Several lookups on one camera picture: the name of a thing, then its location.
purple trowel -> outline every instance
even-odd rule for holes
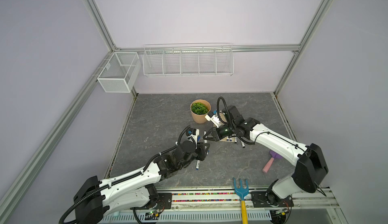
[[[281,159],[283,158],[281,155],[277,154],[276,152],[274,152],[273,150],[269,151],[269,153],[271,154],[272,158],[269,159],[269,161],[267,162],[267,164],[264,166],[263,168],[263,173],[267,173],[269,168],[271,167],[272,163],[274,162],[274,159]]]

white wire rack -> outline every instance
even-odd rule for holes
[[[145,76],[232,75],[234,71],[231,45],[144,49]]]
[[[131,92],[140,68],[136,52],[114,52],[97,80],[105,92]]]

white wall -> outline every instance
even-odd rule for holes
[[[107,53],[82,0],[0,0],[0,198]]]
[[[292,56],[290,51],[236,52],[232,76],[146,77],[141,69],[135,88],[144,94],[273,92]]]
[[[97,85],[8,224],[58,223],[87,178],[103,179],[131,101]]]
[[[95,0],[117,47],[299,43],[321,0]]]
[[[388,0],[335,0],[280,100],[296,134],[318,144],[348,222],[386,223]]]

yellow handle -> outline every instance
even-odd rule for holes
[[[242,215],[242,224],[248,224],[248,216],[246,215],[245,201],[241,201],[241,215]]]

potted plant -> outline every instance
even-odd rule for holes
[[[205,116],[211,110],[210,103],[203,99],[197,99],[190,105],[191,116],[199,124],[205,123]]]

